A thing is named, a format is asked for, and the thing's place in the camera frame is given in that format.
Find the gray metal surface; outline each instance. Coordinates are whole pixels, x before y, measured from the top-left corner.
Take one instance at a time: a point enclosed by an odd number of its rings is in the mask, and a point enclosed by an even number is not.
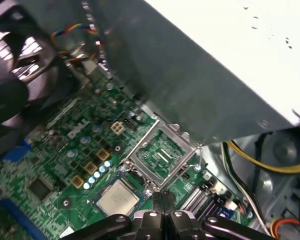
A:
[[[237,139],[236,142],[246,153],[254,157],[255,141],[258,137],[259,135],[244,137]],[[230,155],[234,170],[247,186],[251,187],[255,166],[232,150]],[[208,163],[207,168],[227,187],[240,195],[223,170],[220,144],[205,146],[203,158]],[[261,160],[273,166],[291,166],[300,163],[300,137],[289,131],[268,135],[263,143]],[[300,174],[283,175],[261,171],[256,197],[267,222],[282,218],[285,209],[294,214],[290,217],[298,217],[298,202],[293,202],[291,196],[296,192],[299,177]],[[257,220],[250,226],[262,231]],[[295,228],[285,226],[280,228],[280,231],[288,240],[300,239],[299,232]]]
[[[210,144],[291,127],[145,1],[89,2],[105,33],[110,67],[192,139]]]

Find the motherboard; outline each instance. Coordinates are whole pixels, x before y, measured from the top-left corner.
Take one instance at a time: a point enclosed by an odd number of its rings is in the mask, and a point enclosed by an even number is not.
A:
[[[96,71],[28,136],[22,159],[4,160],[0,215],[16,222],[2,221],[0,240],[57,240],[112,214],[133,218],[164,189],[199,220],[219,215],[249,225],[244,201],[199,164],[201,147]]]

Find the dell logo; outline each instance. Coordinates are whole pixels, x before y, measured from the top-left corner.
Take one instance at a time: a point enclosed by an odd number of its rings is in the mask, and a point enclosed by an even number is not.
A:
[[[81,122],[79,122],[78,125],[75,126],[75,127],[73,128],[73,130],[70,131],[70,132],[67,134],[67,136],[68,136],[70,139],[74,139],[75,136],[76,136],[78,133],[80,133],[80,131],[81,131],[82,129],[84,129],[85,126],[87,126],[89,123],[90,123],[89,121],[87,121],[87,120],[85,120],[85,119],[82,119]]]

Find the blue memory slot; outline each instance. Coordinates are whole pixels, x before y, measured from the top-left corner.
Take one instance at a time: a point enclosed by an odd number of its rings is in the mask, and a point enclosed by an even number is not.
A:
[[[49,240],[9,198],[2,198],[0,205],[24,227],[26,232],[33,237],[34,240]]]

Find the fan grille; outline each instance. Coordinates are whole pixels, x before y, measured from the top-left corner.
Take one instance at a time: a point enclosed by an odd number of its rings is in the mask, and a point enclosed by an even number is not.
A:
[[[3,60],[12,59],[11,49],[7,45],[7,43],[3,40],[3,37],[7,35],[8,32],[0,32],[0,58]],[[25,44],[22,49],[22,54],[20,56],[24,56],[27,54],[35,53],[41,50],[41,46],[35,41],[35,39],[31,36],[28,37],[25,41]],[[33,72],[35,72],[39,66],[37,64],[31,64],[24,67],[19,67],[14,69],[12,72],[19,78],[24,79]]]

